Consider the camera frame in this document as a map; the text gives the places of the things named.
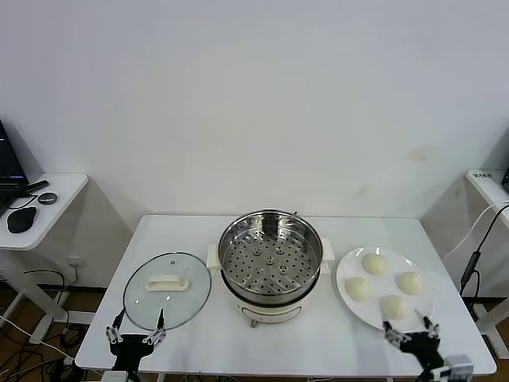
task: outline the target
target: computer mouse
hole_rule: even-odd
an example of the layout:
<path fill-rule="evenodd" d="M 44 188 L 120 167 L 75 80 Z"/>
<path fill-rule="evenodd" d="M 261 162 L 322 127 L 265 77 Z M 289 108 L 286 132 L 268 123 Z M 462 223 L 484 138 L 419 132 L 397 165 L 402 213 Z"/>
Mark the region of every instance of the computer mouse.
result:
<path fill-rule="evenodd" d="M 7 217 L 7 228 L 9 232 L 21 233 L 32 227 L 36 211 L 37 209 L 35 207 L 26 207 L 12 212 Z"/>

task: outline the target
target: lid handle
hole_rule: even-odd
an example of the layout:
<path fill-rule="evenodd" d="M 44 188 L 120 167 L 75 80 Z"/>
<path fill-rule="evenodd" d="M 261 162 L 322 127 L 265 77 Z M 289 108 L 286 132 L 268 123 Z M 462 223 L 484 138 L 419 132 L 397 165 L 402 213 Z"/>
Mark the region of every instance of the lid handle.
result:
<path fill-rule="evenodd" d="M 189 286 L 189 280 L 180 275 L 152 275 L 145 290 L 149 292 L 167 291 L 183 291 Z"/>

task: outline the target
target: wall outlet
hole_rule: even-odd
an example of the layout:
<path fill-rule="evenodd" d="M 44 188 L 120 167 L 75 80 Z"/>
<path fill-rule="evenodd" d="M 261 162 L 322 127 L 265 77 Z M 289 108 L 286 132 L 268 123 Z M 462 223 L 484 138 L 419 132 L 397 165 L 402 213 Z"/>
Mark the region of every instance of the wall outlet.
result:
<path fill-rule="evenodd" d="M 85 260 L 81 259 L 80 257 L 66 257 L 65 263 L 70 268 L 85 268 L 87 267 L 87 263 Z"/>

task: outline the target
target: table leg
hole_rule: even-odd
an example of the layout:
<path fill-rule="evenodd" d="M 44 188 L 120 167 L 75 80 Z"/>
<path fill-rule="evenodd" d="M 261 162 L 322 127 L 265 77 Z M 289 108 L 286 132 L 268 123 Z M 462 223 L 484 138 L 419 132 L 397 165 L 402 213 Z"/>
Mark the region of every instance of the table leg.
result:
<path fill-rule="evenodd" d="M 69 296 L 69 292 L 58 292 L 55 297 L 55 303 L 58 303 L 60 306 L 64 305 L 65 300 Z M 40 321 L 35 330 L 32 333 L 32 337 L 30 338 L 31 344 L 39 344 L 46 337 L 46 333 L 49 330 L 52 322 L 69 322 L 73 324 L 84 324 L 90 325 L 92 323 L 92 319 L 94 318 L 95 313 L 93 312 L 79 312 L 76 310 L 69 310 L 66 313 L 64 319 L 61 318 L 53 318 L 50 314 L 46 314 Z"/>
<path fill-rule="evenodd" d="M 14 300 L 10 303 L 9 307 L 6 309 L 6 311 L 3 313 L 3 317 L 9 319 L 9 316 L 14 312 L 14 310 L 17 308 L 21 300 L 23 299 L 23 293 L 18 293 Z M 2 328 L 6 324 L 6 321 L 0 320 L 0 328 Z"/>
<path fill-rule="evenodd" d="M 32 300 L 34 304 L 53 318 L 65 320 L 67 317 L 65 310 L 34 284 L 30 277 L 25 275 L 7 256 L 4 256 L 0 263 L 0 275 L 5 277 L 7 283 L 15 290 L 23 293 L 24 296 Z"/>
<path fill-rule="evenodd" d="M 474 311 L 479 318 L 476 321 L 477 328 L 480 333 L 485 335 L 496 356 L 501 360 L 509 359 L 509 350 L 496 329 L 496 324 L 509 317 L 509 298 L 497 305 L 495 308 L 487 312 L 482 304 L 474 304 Z"/>

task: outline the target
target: robotic arm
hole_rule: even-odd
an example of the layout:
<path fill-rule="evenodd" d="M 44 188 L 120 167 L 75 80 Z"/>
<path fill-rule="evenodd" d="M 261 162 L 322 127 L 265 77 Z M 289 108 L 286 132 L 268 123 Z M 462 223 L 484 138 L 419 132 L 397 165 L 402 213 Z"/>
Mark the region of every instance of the robotic arm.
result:
<path fill-rule="evenodd" d="M 120 334 L 120 325 L 126 309 L 115 317 L 112 326 L 106 328 L 111 354 L 117 357 L 113 368 L 103 374 L 101 382 L 140 382 L 138 368 L 143 357 L 149 356 L 166 337 L 163 309 L 157 320 L 157 328 L 148 335 Z"/>
<path fill-rule="evenodd" d="M 106 328 L 111 354 L 117 357 L 111 370 L 103 374 L 101 382 L 140 382 L 138 368 L 143 357 L 149 356 L 165 339 L 165 319 L 163 309 L 157 320 L 157 328 L 148 335 L 120 334 L 120 325 L 125 308 L 115 317 L 112 326 Z M 416 382 L 471 382 L 473 364 L 465 355 L 442 358 L 438 352 L 440 338 L 438 324 L 433 325 L 429 318 L 416 312 L 424 322 L 425 331 L 402 333 L 383 322 L 385 338 L 403 353 L 416 356 L 423 372 Z"/>
<path fill-rule="evenodd" d="M 416 382 L 470 382 L 474 371 L 470 359 L 465 355 L 442 359 L 438 353 L 438 324 L 433 325 L 429 318 L 416 313 L 424 322 L 424 332 L 401 333 L 388 321 L 383 322 L 385 338 L 403 353 L 416 356 L 421 364 L 423 372 Z"/>

